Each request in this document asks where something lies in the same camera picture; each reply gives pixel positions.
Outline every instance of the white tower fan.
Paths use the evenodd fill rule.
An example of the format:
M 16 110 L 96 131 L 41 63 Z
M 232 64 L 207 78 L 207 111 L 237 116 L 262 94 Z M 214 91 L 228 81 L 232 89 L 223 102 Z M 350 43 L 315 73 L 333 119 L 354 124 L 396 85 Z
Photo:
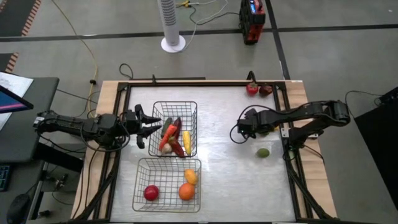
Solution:
M 174 0 L 157 0 L 157 3 L 164 31 L 160 45 L 168 53 L 177 53 L 184 49 L 185 39 L 180 35 L 178 28 Z

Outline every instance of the metal wire basket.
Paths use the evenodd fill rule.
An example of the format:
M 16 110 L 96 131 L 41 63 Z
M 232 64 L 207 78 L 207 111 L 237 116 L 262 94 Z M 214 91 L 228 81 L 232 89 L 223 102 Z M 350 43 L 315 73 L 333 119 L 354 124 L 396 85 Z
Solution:
M 198 177 L 195 195 L 189 201 L 181 200 L 178 195 L 180 186 L 187 183 L 186 169 L 194 170 Z M 200 182 L 201 162 L 198 159 L 142 158 L 138 162 L 132 209 L 137 212 L 199 212 Z M 144 190 L 149 185 L 159 188 L 159 197 L 154 201 L 144 198 Z
M 193 157 L 197 154 L 197 128 L 198 128 L 198 105 L 189 101 L 159 101 L 154 103 L 152 116 L 162 120 L 152 125 L 164 125 L 167 118 L 172 118 L 172 123 L 181 118 L 181 131 L 178 142 L 184 150 L 185 157 Z M 189 131 L 191 135 L 191 154 L 188 155 L 182 141 L 182 132 Z M 178 157 L 174 152 L 162 155 L 159 151 L 159 144 L 162 140 L 162 128 L 151 134 L 149 138 L 148 153 L 157 157 Z

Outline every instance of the wooden table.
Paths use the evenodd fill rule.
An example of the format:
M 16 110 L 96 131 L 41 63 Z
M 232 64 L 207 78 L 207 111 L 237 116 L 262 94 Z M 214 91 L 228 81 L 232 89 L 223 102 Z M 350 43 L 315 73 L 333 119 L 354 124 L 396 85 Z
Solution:
M 223 83 L 223 82 L 242 82 L 242 80 L 200 80 L 200 81 L 195 81 L 195 80 L 180 80 L 179 82 L 186 83 L 186 82 L 217 82 L 217 83 Z M 105 81 L 103 82 L 101 93 L 99 96 L 98 100 L 98 105 L 96 109 L 97 114 L 105 114 L 105 113 L 113 113 L 114 109 L 114 104 L 115 104 L 115 99 L 116 99 L 116 93 L 117 93 L 117 87 L 119 82 L 130 82 L 130 83 L 151 83 L 152 81 Z M 167 83 L 167 82 L 176 82 L 175 80 L 173 81 L 158 81 L 158 83 Z M 280 81 L 280 80 L 258 80 L 258 82 L 285 82 L 286 88 L 287 88 L 287 95 L 289 97 L 289 103 L 291 108 L 295 108 L 299 105 L 302 105 L 306 103 L 307 100 L 307 95 L 305 93 L 304 89 L 304 84 L 302 81 Z M 284 109 L 283 105 L 283 98 L 280 96 L 280 106 L 282 109 Z M 120 103 L 119 105 L 119 111 L 121 113 L 121 108 L 123 108 L 123 102 Z M 305 124 L 307 124 L 310 120 L 303 120 L 303 121 L 296 121 L 294 123 L 295 126 L 301 127 Z M 307 140 L 306 145 L 310 146 L 314 150 L 318 151 L 320 153 L 320 148 L 317 140 Z M 94 151 L 91 149 L 87 149 L 86 155 L 85 155 L 85 166 L 83 170 L 83 195 L 80 195 L 80 190 L 81 190 L 81 183 L 79 182 L 78 188 L 77 188 L 77 193 L 75 197 L 75 203 L 73 205 L 73 210 L 71 214 L 71 218 L 73 214 L 75 213 L 76 209 L 78 208 L 79 201 L 80 207 L 78 208 L 77 211 L 77 216 L 83 211 L 84 205 L 86 202 L 86 192 L 88 192 L 87 195 L 87 203 L 91 201 L 91 199 L 94 197 L 95 193 L 98 190 L 99 182 L 100 182 L 100 176 L 101 176 L 101 171 L 103 168 L 103 161 L 104 161 L 104 153 L 103 152 L 97 152 L 95 154 L 95 157 L 93 158 L 93 162 L 91 164 L 91 170 L 90 170 L 90 179 L 88 180 L 88 167 L 91 158 L 93 157 Z M 325 171 L 325 166 L 323 165 L 322 160 L 314 155 L 314 153 L 311 153 L 309 150 L 306 148 L 303 148 L 300 150 L 300 155 L 302 159 L 302 166 L 305 174 L 305 179 L 307 181 L 307 188 L 315 198 L 315 200 L 323 207 L 323 209 L 331 216 L 336 217 L 336 210 L 335 206 L 333 203 L 333 199 L 331 197 L 331 192 L 329 188 L 329 183 L 328 183 L 328 178 L 326 176 L 326 171 Z M 110 164 L 108 167 L 108 171 L 110 171 L 112 164 Z M 300 207 L 300 213 L 301 217 L 306 217 L 305 213 L 305 206 L 303 202 L 303 197 L 298 188 L 297 189 L 297 195 L 298 195 L 298 202 L 299 202 L 299 207 Z M 99 211 L 99 218 L 105 218 L 105 211 L 106 211 L 106 206 L 108 202 L 108 196 L 109 196 L 109 188 L 108 190 L 104 193 L 103 199 L 101 202 L 101 208 Z

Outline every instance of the monitor screen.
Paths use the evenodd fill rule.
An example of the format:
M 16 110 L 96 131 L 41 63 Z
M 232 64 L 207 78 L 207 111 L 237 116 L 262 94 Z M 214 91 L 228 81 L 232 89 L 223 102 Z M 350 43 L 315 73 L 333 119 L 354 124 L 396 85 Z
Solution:
M 0 85 L 0 114 L 29 110 L 33 105 Z

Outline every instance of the computer mouse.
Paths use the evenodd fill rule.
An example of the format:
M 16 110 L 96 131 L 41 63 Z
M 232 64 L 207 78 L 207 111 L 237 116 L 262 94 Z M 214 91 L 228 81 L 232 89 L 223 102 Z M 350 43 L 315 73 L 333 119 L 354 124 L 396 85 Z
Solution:
M 11 203 L 7 211 L 8 224 L 20 224 L 25 220 L 29 207 L 30 197 L 27 194 L 18 195 Z

